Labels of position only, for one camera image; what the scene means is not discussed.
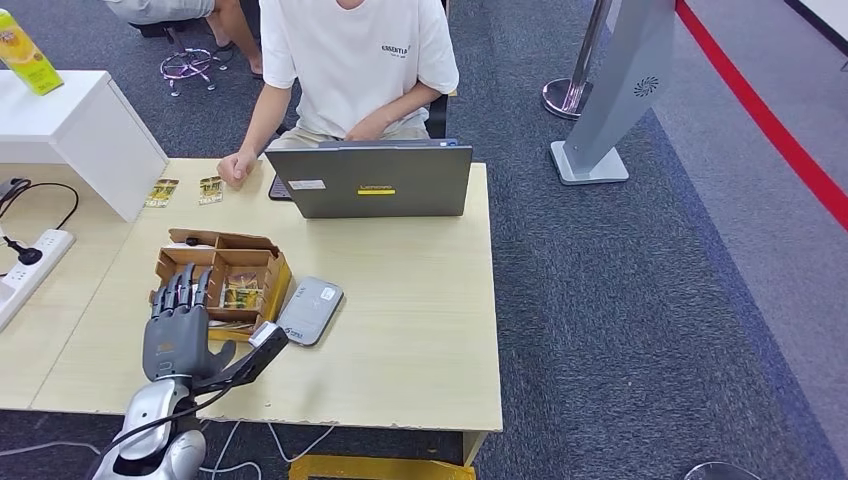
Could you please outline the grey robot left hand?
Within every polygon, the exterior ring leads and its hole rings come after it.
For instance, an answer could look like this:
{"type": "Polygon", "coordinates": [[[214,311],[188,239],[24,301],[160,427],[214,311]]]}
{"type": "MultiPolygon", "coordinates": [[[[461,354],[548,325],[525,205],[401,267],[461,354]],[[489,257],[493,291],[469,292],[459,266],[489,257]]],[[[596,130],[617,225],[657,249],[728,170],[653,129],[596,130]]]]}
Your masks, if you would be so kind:
{"type": "Polygon", "coordinates": [[[235,356],[232,340],[217,353],[209,350],[206,302],[211,270],[196,278],[194,269],[193,263],[186,265],[153,294],[142,345],[142,368],[151,382],[173,376],[205,380],[223,371],[235,356]]]}

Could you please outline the person's left hand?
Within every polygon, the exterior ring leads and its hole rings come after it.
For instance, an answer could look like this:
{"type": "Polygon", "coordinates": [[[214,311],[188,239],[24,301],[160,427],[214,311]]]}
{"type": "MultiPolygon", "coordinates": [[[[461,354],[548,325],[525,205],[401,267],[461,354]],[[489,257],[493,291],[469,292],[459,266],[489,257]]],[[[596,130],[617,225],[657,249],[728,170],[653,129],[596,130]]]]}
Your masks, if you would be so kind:
{"type": "Polygon", "coordinates": [[[345,141],[379,140],[386,129],[394,123],[392,116],[377,110],[360,120],[344,137],[345,141]]]}

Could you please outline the person's right hand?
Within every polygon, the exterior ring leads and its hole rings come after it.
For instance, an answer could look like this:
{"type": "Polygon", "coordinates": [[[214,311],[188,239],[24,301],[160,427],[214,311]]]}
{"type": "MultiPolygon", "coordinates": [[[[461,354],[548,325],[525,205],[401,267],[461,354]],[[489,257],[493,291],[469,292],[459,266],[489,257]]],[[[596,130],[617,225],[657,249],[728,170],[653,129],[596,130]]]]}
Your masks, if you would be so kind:
{"type": "Polygon", "coordinates": [[[258,157],[252,150],[239,150],[219,160],[218,176],[230,187],[240,188],[256,164],[258,157]]]}

